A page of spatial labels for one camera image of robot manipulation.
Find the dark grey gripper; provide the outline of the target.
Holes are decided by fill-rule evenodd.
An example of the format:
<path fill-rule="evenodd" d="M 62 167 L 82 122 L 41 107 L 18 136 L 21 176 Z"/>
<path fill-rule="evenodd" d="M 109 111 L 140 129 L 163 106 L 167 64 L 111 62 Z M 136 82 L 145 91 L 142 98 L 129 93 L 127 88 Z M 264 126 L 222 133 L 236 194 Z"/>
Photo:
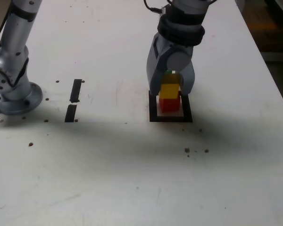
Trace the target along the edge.
<path fill-rule="evenodd" d="M 195 71 L 191 62 L 193 47 L 185 47 L 168 41 L 156 34 L 150 47 L 146 72 L 149 90 L 152 96 L 160 92 L 162 77 L 167 69 L 176 71 L 181 76 L 182 94 L 190 94 L 195 82 Z"/>

